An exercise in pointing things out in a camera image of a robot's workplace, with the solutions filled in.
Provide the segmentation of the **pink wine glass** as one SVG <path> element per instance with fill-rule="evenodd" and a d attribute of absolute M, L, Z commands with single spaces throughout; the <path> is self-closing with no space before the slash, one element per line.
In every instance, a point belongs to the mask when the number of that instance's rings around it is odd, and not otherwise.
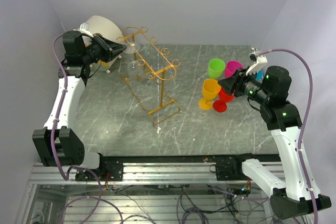
<path fill-rule="evenodd" d="M 226 64 L 226 68 L 224 70 L 224 77 L 225 78 L 231 77 L 238 68 L 243 68 L 243 67 L 244 66 L 239 61 L 236 61 L 236 60 L 229 61 Z"/>

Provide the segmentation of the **orange wine glass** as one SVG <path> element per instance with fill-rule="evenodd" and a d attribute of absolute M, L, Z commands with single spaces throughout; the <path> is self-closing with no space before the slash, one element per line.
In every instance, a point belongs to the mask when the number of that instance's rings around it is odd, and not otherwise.
<path fill-rule="evenodd" d="M 206 79 L 202 86 L 202 98 L 198 105 L 202 110 L 210 110 L 213 106 L 213 100 L 217 97 L 221 86 L 215 79 Z"/>

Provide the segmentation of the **green wine glass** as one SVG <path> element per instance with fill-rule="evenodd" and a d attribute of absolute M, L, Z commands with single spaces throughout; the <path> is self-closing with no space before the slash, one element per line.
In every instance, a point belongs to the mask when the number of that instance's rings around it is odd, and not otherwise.
<path fill-rule="evenodd" d="M 211 59 L 208 63 L 207 74 L 211 79 L 218 79 L 224 72 L 226 63 L 218 58 Z"/>

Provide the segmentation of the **red wine glass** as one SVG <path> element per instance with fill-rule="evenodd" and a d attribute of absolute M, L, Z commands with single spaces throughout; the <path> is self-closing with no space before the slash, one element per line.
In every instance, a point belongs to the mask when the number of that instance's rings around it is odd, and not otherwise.
<path fill-rule="evenodd" d="M 221 88 L 218 93 L 218 99 L 213 103 L 213 109 L 218 113 L 223 113 L 227 110 L 227 103 L 231 102 L 235 97 L 232 94 L 227 94 L 226 91 Z"/>

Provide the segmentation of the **clear wine glass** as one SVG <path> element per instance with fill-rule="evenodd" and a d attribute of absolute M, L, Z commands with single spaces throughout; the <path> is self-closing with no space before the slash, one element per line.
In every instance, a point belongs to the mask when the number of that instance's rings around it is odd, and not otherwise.
<path fill-rule="evenodd" d="M 135 59 L 137 52 L 140 49 L 140 45 L 133 41 L 127 42 L 125 45 L 126 45 L 126 49 L 124 50 L 124 52 L 132 56 L 131 61 L 128 63 L 128 66 L 127 66 L 127 72 L 128 72 L 129 79 L 131 81 L 137 81 L 137 82 L 142 81 L 143 79 L 142 66 Z"/>

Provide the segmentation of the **blue wine glass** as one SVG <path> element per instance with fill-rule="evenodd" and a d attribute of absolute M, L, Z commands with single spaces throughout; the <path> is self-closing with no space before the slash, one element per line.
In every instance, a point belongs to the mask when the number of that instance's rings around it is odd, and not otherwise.
<path fill-rule="evenodd" d="M 258 73 L 257 73 L 256 80 L 257 80 L 258 82 L 262 82 L 262 79 L 263 79 L 263 71 L 262 71 L 262 70 L 259 70 Z"/>

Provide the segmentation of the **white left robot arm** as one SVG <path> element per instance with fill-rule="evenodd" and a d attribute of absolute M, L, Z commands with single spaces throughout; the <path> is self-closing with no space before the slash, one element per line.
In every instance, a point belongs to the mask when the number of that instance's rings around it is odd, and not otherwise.
<path fill-rule="evenodd" d="M 98 153 L 85 150 L 73 126 L 80 97 L 92 77 L 90 65 L 115 59 L 126 45 L 80 30 L 67 31 L 60 38 L 65 57 L 58 61 L 57 96 L 47 122 L 41 130 L 34 130 L 32 139 L 44 166 L 87 166 L 94 180 L 102 180 L 107 167 L 100 163 Z"/>

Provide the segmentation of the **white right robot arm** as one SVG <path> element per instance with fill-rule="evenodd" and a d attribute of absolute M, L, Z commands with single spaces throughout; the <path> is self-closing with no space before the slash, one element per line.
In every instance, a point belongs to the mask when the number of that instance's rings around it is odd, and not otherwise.
<path fill-rule="evenodd" d="M 280 66 L 267 68 L 262 82 L 239 68 L 218 81 L 227 94 L 246 96 L 259 104 L 258 112 L 276 143 L 285 180 L 266 169 L 257 158 L 246 159 L 231 167 L 236 179 L 252 179 L 269 197 L 274 214 L 281 220 L 328 209 L 331 199 L 321 193 L 311 177 L 307 155 L 299 138 L 303 128 L 299 111 L 287 100 L 291 85 L 288 70 Z"/>

